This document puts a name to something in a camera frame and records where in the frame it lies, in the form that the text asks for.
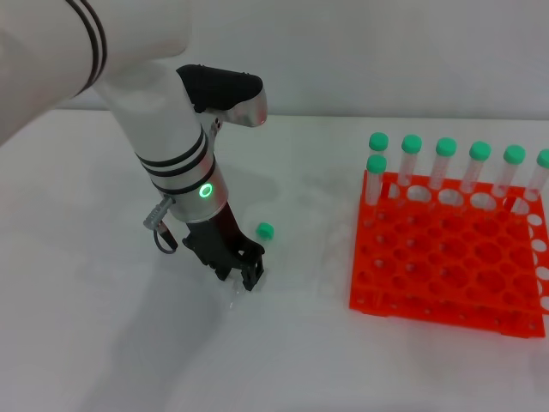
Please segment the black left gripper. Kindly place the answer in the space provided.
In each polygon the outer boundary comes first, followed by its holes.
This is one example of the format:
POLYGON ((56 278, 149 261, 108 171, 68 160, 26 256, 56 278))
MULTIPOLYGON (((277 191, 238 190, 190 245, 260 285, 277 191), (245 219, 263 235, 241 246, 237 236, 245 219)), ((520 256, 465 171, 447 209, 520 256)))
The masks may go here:
POLYGON ((187 227, 190 233, 183 239, 184 245, 214 269, 220 281, 238 269, 244 289, 254 289, 264 273, 264 249, 241 232, 228 203, 212 218, 187 227))

